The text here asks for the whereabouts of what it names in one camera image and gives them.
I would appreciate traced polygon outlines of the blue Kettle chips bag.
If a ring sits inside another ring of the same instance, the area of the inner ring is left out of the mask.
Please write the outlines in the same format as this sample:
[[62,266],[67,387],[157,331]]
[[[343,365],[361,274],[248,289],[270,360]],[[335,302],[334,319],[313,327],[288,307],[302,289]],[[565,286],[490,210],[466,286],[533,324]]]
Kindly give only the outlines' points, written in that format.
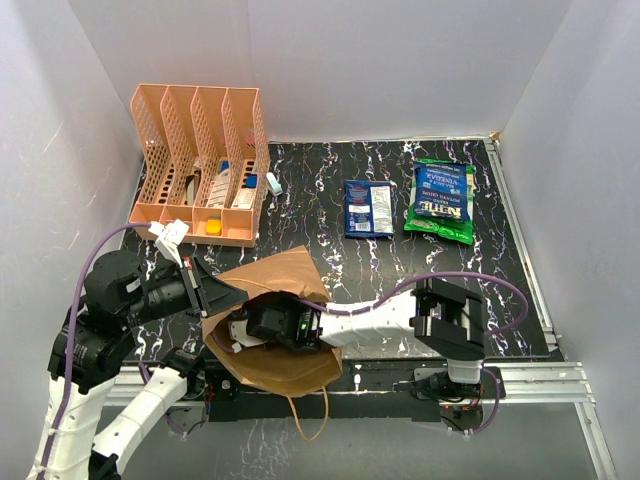
[[467,222],[469,194],[467,167],[457,163],[415,162],[414,211],[424,217]]

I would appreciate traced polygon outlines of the brown paper bag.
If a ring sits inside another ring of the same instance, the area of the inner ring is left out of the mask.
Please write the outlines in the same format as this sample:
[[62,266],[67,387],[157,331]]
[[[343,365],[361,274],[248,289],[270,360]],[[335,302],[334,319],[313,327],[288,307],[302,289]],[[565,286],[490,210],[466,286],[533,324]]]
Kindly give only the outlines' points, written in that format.
[[295,400],[319,392],[327,424],[327,387],[342,373],[342,352],[320,340],[319,313],[304,303],[331,301],[309,251],[294,247],[216,278],[248,298],[202,320],[205,344],[240,384],[285,398],[301,437],[315,440],[305,434]]

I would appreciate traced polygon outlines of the blue snack packet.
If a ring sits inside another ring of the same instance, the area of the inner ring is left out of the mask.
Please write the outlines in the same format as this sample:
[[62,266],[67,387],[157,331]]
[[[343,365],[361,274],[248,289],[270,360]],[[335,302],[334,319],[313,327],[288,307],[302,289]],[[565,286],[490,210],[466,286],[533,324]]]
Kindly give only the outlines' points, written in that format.
[[345,182],[345,236],[369,239],[393,235],[391,183],[347,180]]

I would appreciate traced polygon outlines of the green Chuba chips bag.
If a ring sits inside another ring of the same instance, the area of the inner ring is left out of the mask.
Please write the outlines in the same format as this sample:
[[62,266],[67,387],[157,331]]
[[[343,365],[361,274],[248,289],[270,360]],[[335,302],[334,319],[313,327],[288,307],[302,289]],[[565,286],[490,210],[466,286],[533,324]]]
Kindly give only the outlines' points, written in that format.
[[[454,163],[454,162],[446,162],[446,161],[435,160],[435,159],[418,159],[415,162]],[[452,221],[450,219],[445,219],[445,218],[424,217],[424,216],[417,215],[415,213],[414,211],[414,200],[415,200],[414,163],[413,163],[413,178],[411,181],[409,210],[408,210],[407,218],[404,224],[404,230],[434,234],[447,240],[456,241],[465,245],[472,245],[474,242],[473,213],[474,213],[475,167],[473,165],[465,165],[467,167],[468,183],[470,187],[469,213],[470,213],[471,219],[467,222],[456,222],[456,221]]]

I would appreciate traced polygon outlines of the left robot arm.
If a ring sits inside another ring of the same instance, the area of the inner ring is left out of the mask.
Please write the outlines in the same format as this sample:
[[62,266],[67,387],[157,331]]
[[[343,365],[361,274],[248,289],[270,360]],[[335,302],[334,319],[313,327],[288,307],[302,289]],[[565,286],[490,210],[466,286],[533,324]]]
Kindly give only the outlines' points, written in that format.
[[141,371],[142,390],[103,431],[103,406],[134,349],[133,331],[187,313],[207,318],[247,301],[245,291],[186,257],[146,277],[139,258],[117,250],[101,255],[80,278],[48,364],[49,400],[31,479],[118,479],[154,425],[182,398],[206,387],[201,357],[172,349],[153,370]]

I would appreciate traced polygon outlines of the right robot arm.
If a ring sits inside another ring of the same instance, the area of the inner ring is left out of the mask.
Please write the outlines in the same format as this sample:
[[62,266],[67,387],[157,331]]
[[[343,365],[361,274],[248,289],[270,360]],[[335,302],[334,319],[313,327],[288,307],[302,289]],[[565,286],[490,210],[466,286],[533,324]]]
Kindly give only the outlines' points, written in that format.
[[484,362],[484,300],[437,278],[373,303],[314,304],[278,291],[252,300],[241,344],[318,353],[379,338],[412,337],[445,358],[447,370],[421,387],[423,396],[458,400],[480,390]]

